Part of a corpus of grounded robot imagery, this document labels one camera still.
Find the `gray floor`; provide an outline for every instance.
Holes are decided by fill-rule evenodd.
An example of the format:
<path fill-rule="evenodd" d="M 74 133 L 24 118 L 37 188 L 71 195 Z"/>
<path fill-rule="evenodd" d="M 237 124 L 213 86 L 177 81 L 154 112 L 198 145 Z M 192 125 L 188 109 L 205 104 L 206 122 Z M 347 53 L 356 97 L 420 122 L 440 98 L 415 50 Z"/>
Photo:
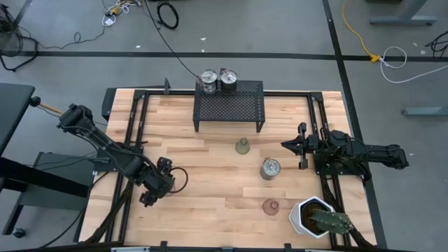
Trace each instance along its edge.
<path fill-rule="evenodd" d="M 13 15 L 25 1 L 8 0 Z M 330 2 L 339 43 L 345 55 L 363 55 L 358 39 L 344 26 L 343 1 Z M 309 53 L 333 54 L 325 14 L 320 1 L 173 1 L 181 16 L 176 31 L 162 29 L 166 40 L 179 52 Z M 396 13 L 399 6 L 350 1 L 346 16 L 366 40 L 368 48 L 382 54 L 400 46 L 409 55 L 431 55 L 424 44 L 446 31 L 446 1 L 428 2 L 422 14 L 435 14 L 432 27 L 372 27 L 369 14 Z M 101 31 L 101 1 L 33 1 L 20 25 L 45 45 L 62 45 L 79 31 L 83 39 Z M 72 45 L 65 51 L 166 52 L 151 21 L 142 10 L 131 8 L 95 42 Z M 16 64 L 22 57 L 7 59 Z M 241 79 L 264 81 L 265 89 L 342 90 L 336 61 L 303 59 L 201 59 L 183 60 L 194 72 L 235 69 Z M 386 239 L 392 249 L 443 251 L 448 231 L 445 217 L 448 171 L 444 165 L 448 124 L 445 118 L 405 118 L 406 106 L 447 105 L 448 70 L 402 85 L 386 82 L 378 64 L 345 62 L 361 130 L 370 144 L 400 144 L 411 167 L 402 171 L 372 165 Z M 434 63 L 409 63 L 399 71 L 386 71 L 400 80 L 441 67 Z M 39 57 L 17 73 L 0 70 L 0 82 L 30 84 L 43 101 L 64 110 L 70 103 L 90 107 L 100 118 L 106 88 L 159 85 L 168 77 L 174 88 L 192 88 L 194 78 L 173 58 Z M 33 162 L 39 151 L 82 155 L 87 144 L 56 129 L 57 121 L 41 110 L 26 112 L 4 156 Z M 0 227 L 15 202 L 15 192 L 0 194 Z M 17 224 L 28 231 L 22 239 L 0 237 L 0 250 L 40 246 L 57 236 L 76 217 L 74 211 L 27 208 Z M 55 244 L 69 244 L 74 230 Z"/>

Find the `wooden table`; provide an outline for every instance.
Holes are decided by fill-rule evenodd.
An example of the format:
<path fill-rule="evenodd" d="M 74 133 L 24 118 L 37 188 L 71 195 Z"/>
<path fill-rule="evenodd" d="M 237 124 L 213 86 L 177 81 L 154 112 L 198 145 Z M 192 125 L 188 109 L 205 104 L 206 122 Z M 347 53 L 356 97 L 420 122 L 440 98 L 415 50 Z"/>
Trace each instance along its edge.
<path fill-rule="evenodd" d="M 106 130 L 114 141 L 125 140 L 133 94 L 133 89 L 118 89 L 115 94 Z M 323 98 L 329 128 L 350 132 L 341 93 L 323 92 Z M 190 180 L 182 192 L 147 208 L 139 202 L 145 188 L 134 187 L 125 245 L 159 246 L 168 241 L 168 246 L 283 248 L 291 243 L 293 248 L 330 248 L 328 237 L 297 234 L 288 220 L 294 203 L 322 197 L 312 157 L 309 168 L 299 170 L 299 157 L 280 145 L 297 136 L 299 123 L 310 124 L 306 99 L 266 97 L 266 122 L 259 134 L 250 122 L 201 122 L 200 131 L 195 132 L 193 102 L 193 96 L 150 96 L 144 154 L 153 162 L 160 156 L 172 159 L 174 166 L 186 168 Z M 241 137 L 247 137 L 251 145 L 246 155 L 235 152 Z M 281 163 L 281 173 L 273 181 L 265 181 L 259 174 L 268 157 Z M 174 175 L 179 188 L 184 175 Z M 339 180 L 346 212 L 364 238 L 376 244 L 361 180 L 355 176 L 340 176 Z M 80 241 L 87 239 L 109 212 L 115 182 L 116 174 L 108 174 L 92 189 Z M 275 216 L 267 216 L 261 208 L 268 198 L 280 203 Z M 115 222 L 115 238 L 120 217 L 121 213 Z"/>

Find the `yellow cable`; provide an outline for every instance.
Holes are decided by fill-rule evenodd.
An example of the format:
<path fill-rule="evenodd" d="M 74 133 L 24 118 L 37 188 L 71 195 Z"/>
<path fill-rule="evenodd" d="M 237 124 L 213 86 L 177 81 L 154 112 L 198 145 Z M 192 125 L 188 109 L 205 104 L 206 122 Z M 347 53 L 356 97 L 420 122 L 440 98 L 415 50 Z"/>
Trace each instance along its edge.
<path fill-rule="evenodd" d="M 345 25 L 350 29 L 351 32 L 353 32 L 355 35 L 358 36 L 359 40 L 361 41 L 361 45 L 363 46 L 364 51 L 370 56 L 370 61 L 372 63 L 373 62 L 377 62 L 381 58 L 381 55 L 374 55 L 374 54 L 370 53 L 369 50 L 367 50 L 367 48 L 364 45 L 363 37 L 361 37 L 361 35 L 359 35 L 358 32 L 356 32 L 353 28 L 351 28 L 350 24 L 345 19 L 345 6 L 346 6 L 346 4 L 347 4 L 347 0 L 344 1 L 344 5 L 342 6 L 342 19 L 344 19 Z"/>
<path fill-rule="evenodd" d="M 41 107 L 44 108 L 44 109 L 51 110 L 51 111 L 53 111 L 53 112 L 55 112 L 55 113 L 60 113 L 60 114 L 62 114 L 62 111 L 60 111 L 59 109 L 53 108 L 53 107 L 51 107 L 51 106 L 49 106 L 49 105 L 40 103 L 39 106 L 41 106 Z"/>

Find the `silver can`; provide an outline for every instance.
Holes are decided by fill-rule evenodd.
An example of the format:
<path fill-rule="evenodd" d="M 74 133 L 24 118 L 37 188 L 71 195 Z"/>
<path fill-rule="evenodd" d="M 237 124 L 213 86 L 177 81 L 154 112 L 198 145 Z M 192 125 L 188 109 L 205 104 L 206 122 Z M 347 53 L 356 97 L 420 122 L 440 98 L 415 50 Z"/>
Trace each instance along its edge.
<path fill-rule="evenodd" d="M 279 175 L 280 173 L 280 163 L 279 161 L 272 159 L 272 158 L 266 158 L 263 162 L 263 165 L 260 168 L 260 175 L 265 180 L 272 180 L 275 178 L 275 176 Z"/>
<path fill-rule="evenodd" d="M 230 69 L 221 69 L 219 73 L 221 77 L 221 91 L 224 94 L 231 95 L 237 91 L 238 75 Z"/>
<path fill-rule="evenodd" d="M 201 90 L 208 95 L 216 92 L 216 85 L 218 74 L 211 69 L 204 70 L 196 79 L 196 84 L 201 87 Z"/>

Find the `potted plant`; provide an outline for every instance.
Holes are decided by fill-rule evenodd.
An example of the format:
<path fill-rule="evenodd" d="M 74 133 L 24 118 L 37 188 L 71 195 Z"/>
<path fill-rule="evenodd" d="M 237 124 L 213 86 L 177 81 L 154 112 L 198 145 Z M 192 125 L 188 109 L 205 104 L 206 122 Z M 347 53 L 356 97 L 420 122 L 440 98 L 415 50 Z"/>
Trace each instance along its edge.
<path fill-rule="evenodd" d="M 289 220 L 297 233 L 308 233 L 317 239 L 329 232 L 345 234 L 354 228 L 345 213 L 335 213 L 329 204 L 316 196 L 296 203 Z"/>

